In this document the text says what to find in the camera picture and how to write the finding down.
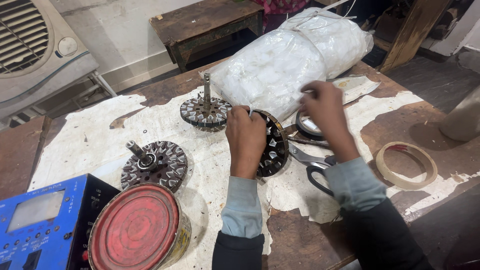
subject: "hand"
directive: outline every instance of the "hand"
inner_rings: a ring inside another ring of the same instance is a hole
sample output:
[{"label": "hand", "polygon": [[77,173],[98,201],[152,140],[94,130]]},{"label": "hand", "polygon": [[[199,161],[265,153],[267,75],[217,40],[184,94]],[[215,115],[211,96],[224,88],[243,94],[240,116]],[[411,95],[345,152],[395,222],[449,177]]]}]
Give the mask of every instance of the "hand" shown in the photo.
[{"label": "hand", "polygon": [[248,116],[248,106],[235,106],[227,112],[227,135],[230,145],[230,175],[255,179],[258,164],[265,150],[265,120],[259,113]]},{"label": "hand", "polygon": [[300,112],[311,120],[324,134],[338,162],[346,162],[360,156],[353,136],[348,131],[343,111],[343,91],[332,83],[312,81],[304,85],[300,100]]}]

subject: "black jacket sleeve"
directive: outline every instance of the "black jacket sleeve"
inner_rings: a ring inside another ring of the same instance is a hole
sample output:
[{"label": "black jacket sleeve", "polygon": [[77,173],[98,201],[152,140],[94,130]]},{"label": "black jacket sleeve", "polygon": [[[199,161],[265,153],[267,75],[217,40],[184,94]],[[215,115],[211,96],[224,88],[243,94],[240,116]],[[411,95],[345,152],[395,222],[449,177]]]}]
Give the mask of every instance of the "black jacket sleeve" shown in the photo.
[{"label": "black jacket sleeve", "polygon": [[260,270],[265,237],[249,239],[218,232],[213,250],[212,270]]},{"label": "black jacket sleeve", "polygon": [[341,214],[363,270],[433,269],[389,199],[368,211]]}]

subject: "white wall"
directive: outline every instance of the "white wall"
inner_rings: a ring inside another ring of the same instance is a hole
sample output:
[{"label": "white wall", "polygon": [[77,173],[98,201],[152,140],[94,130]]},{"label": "white wall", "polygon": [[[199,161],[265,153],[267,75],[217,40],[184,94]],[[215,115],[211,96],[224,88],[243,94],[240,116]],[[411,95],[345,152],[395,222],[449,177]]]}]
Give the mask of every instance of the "white wall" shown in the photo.
[{"label": "white wall", "polygon": [[421,46],[445,56],[455,54],[470,39],[470,32],[479,20],[480,0],[475,0],[444,40],[435,40],[429,37],[422,42]]},{"label": "white wall", "polygon": [[476,49],[480,51],[480,20],[475,25],[475,29],[472,30],[472,35],[467,41],[466,46],[471,49]]},{"label": "white wall", "polygon": [[[148,65],[145,59],[165,52],[148,19],[199,0],[50,1],[98,61],[98,71],[104,74],[140,60]],[[150,68],[155,68],[157,62],[158,57]]]}]

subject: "black scissor handle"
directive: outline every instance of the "black scissor handle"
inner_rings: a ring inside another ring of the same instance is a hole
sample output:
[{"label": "black scissor handle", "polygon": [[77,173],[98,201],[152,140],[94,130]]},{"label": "black scissor handle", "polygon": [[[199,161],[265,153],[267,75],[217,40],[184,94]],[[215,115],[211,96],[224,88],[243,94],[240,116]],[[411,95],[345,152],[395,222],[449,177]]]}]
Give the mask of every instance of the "black scissor handle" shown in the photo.
[{"label": "black scissor handle", "polygon": [[330,189],[324,187],[323,185],[321,185],[319,182],[317,182],[313,177],[312,177],[312,172],[318,172],[319,174],[325,176],[324,174],[324,170],[320,167],[317,167],[317,166],[308,166],[307,167],[307,176],[308,176],[308,181],[310,181],[310,183],[312,183],[312,185],[314,185],[316,188],[320,189],[321,191],[325,192],[326,194],[330,195],[333,197],[333,191],[331,191]]},{"label": "black scissor handle", "polygon": [[335,156],[328,156],[325,158],[325,162],[332,165],[332,166],[335,166],[336,165],[336,158]]}]

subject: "plastic bag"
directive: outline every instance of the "plastic bag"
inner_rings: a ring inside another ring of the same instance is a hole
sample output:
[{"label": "plastic bag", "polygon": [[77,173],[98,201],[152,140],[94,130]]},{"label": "plastic bag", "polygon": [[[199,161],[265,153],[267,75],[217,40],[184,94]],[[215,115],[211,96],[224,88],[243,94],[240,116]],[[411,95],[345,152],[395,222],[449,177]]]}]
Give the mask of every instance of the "plastic bag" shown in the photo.
[{"label": "plastic bag", "polygon": [[299,106],[299,88],[325,80],[320,51],[301,32],[274,30],[208,69],[212,87],[232,105],[262,109],[279,121]]},{"label": "plastic bag", "polygon": [[373,48],[373,37],[351,20],[320,8],[308,8],[288,18],[279,29],[300,30],[322,53],[327,79],[333,79],[360,61]]}]

